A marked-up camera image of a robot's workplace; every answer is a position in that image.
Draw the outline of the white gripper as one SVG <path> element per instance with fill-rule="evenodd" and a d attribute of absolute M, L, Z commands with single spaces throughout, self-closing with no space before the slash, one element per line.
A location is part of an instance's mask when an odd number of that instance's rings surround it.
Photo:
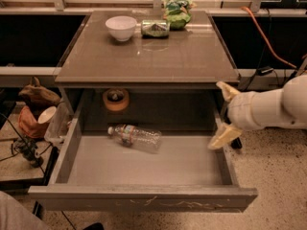
<path fill-rule="evenodd" d="M 224 99 L 229 103 L 227 117 L 231 124 L 221 123 L 211 138 L 208 147 L 217 150 L 238 138 L 243 130 L 263 129 L 252 115 L 254 91 L 240 93 L 231 85 L 218 81 L 216 85 L 222 90 Z"/>

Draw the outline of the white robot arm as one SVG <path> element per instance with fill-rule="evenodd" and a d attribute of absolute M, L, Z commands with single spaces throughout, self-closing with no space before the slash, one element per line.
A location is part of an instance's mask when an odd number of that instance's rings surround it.
<path fill-rule="evenodd" d="M 264 92 L 240 92 L 218 81 L 227 102 L 229 123 L 221 123 L 208 147 L 219 149 L 244 131 L 265 127 L 307 128 L 307 76 L 289 80 L 282 88 Z"/>

